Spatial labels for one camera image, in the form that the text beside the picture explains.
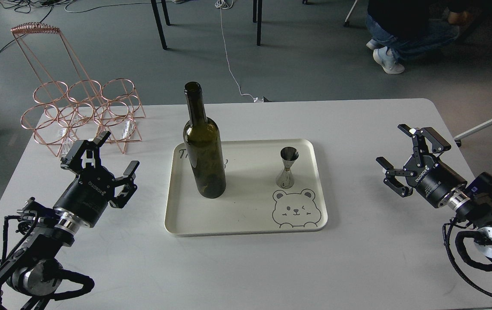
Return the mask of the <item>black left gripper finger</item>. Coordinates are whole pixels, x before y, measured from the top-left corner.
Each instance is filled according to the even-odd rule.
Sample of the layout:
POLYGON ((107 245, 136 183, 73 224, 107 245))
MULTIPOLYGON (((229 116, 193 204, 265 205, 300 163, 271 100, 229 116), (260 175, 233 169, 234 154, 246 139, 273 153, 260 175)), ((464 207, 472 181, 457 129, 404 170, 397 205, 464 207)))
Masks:
POLYGON ((99 169, 102 166, 99 150, 110 135, 110 132, 103 131, 91 141, 75 141, 69 152, 61 157, 60 167, 76 175, 85 170, 99 169))
POLYGON ((134 178, 139 164, 139 161, 131 161, 121 177, 112 178, 112 180, 108 183, 112 192, 114 192, 115 188, 123 186, 122 190, 117 195, 114 193, 110 194, 110 200, 108 200, 108 205, 110 207, 119 209, 124 208, 130 198, 132 198, 134 193, 137 191, 138 186, 134 184, 134 178))

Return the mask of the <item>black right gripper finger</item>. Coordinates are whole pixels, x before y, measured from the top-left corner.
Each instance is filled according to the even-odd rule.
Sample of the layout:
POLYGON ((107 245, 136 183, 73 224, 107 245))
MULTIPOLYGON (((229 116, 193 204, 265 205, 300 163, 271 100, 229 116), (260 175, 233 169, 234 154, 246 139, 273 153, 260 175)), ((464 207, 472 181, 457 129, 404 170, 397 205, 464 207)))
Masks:
POLYGON ((411 137, 413 143, 412 158, 417 166, 433 165, 441 153, 451 149, 450 143, 432 127, 416 129, 406 124, 399 124, 398 128, 411 137))
POLYGON ((376 162, 381 165, 383 169, 385 175, 384 184, 401 197, 408 197, 412 194, 413 188, 400 183, 396 177, 413 177, 413 171, 406 170, 405 168, 403 168, 403 170, 395 169, 384 157, 377 157, 376 162))

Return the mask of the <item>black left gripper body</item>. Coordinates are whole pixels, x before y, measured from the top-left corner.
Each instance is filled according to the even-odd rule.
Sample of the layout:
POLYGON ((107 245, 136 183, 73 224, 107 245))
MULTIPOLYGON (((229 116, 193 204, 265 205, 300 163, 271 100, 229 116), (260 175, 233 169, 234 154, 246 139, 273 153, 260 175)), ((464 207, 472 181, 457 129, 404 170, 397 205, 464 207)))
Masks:
POLYGON ((105 167, 86 165, 54 204, 54 210, 72 213, 93 228, 114 198, 113 179, 114 174, 105 167))

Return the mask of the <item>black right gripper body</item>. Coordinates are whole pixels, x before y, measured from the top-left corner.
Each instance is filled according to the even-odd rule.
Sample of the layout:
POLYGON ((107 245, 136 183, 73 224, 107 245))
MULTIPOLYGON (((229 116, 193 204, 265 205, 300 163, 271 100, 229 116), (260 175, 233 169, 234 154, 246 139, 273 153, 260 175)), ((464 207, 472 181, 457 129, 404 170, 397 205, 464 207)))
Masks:
POLYGON ((422 155, 420 164, 411 155, 404 167, 416 172, 415 176, 405 177, 407 184, 434 208, 440 208, 441 200, 453 189, 467 185, 467 181, 456 171, 431 154, 422 155))

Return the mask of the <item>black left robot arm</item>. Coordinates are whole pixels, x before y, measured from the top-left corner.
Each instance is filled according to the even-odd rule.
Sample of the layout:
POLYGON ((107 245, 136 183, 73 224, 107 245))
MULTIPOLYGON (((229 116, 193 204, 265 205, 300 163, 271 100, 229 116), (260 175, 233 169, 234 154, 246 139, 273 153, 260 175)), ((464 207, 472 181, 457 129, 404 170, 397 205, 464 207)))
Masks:
POLYGON ((93 279, 65 270, 55 256, 73 245, 79 228, 94 227, 107 206, 123 208, 137 190, 138 161, 118 178, 102 166, 99 150, 110 135, 104 131, 93 140, 76 141, 61 158, 61 168, 75 178, 53 208, 31 197, 16 215, 4 218, 0 310, 4 284, 30 297, 24 310, 43 310, 51 300, 77 298, 93 289, 93 279))

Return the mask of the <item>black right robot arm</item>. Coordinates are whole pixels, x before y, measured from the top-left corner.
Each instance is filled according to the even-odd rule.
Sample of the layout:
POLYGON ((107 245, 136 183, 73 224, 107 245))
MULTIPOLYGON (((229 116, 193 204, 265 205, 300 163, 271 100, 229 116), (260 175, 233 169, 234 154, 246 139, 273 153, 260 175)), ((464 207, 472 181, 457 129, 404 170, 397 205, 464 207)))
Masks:
POLYGON ((490 296, 460 269, 451 251, 451 233, 459 228, 454 244, 462 261, 474 269, 492 272, 492 175, 483 172, 470 184, 440 159, 451 149, 432 127, 421 129, 399 124, 398 128, 412 140, 412 155, 401 169, 384 157, 376 161, 382 166, 389 188, 401 197, 419 193, 433 208, 448 206, 455 216, 442 226, 447 257, 460 278, 490 296))

